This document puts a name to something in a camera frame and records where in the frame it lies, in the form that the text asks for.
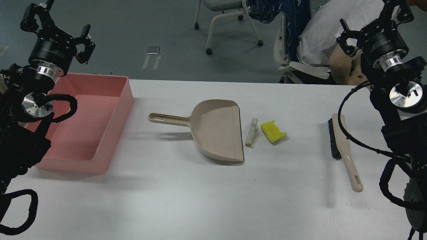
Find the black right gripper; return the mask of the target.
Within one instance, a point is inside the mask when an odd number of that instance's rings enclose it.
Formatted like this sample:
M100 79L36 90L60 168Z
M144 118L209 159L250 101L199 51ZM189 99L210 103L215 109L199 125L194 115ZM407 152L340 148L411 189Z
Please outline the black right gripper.
M398 32L397 27L414 20L414 15L405 0L383 0L383 9L376 24L371 23L363 29L350 30L344 19L340 19L343 32L337 37L337 43L344 54L349 57L357 56L361 50L373 69L390 69L403 64L403 58L409 53L409 48ZM349 45L353 39L357 46Z

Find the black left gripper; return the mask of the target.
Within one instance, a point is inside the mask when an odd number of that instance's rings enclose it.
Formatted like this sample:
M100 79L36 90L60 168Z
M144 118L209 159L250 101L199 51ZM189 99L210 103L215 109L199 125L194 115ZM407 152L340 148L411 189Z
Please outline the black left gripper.
M36 67L41 62L50 63L58 67L58 74L67 74L74 56L80 64L87 64L96 45L89 36L90 24L86 24L81 36L73 40L71 35L55 27L49 13L53 3L53 0L39 5L31 3L25 10L20 29L37 34L37 41L28 59L30 65ZM84 50L77 53L76 46L81 44Z

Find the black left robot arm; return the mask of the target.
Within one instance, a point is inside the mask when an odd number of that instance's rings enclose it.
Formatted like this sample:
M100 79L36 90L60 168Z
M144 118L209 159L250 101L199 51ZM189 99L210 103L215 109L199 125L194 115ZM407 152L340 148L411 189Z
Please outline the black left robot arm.
M33 32L37 41L28 65L12 64L1 70L1 219L12 200L28 195L31 198L28 217L19 227L1 225L4 235L18 235L33 224L38 210L38 195L32 189L7 193L11 180L25 175L41 162L51 147L47 132L52 123L62 122L76 114L78 103L68 94L50 94L55 81L68 74L73 59L87 64L95 49L89 36L90 24L81 36L73 37L60 29L50 15L53 0L30 4L20 23L20 29Z

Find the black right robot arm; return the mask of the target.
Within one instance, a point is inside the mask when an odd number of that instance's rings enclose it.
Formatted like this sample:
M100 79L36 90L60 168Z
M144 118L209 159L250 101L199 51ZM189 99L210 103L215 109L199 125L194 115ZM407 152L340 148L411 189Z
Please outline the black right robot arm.
M409 49L398 32L398 26L414 19L405 0L385 0L377 19L361 30L348 29L341 19L343 33L337 43L348 56L361 50L373 69L383 70L379 80L367 80L353 88L343 99L338 112L329 120L333 130L331 143L334 157L344 155L349 141L389 157L380 177L383 195L395 205L405 208L411 225L408 239L415 232L426 234L426 85L421 73L426 61L419 56L404 63ZM383 138L390 151L368 146L354 138L344 125L341 114L344 103L358 90L372 86L370 101L380 113Z

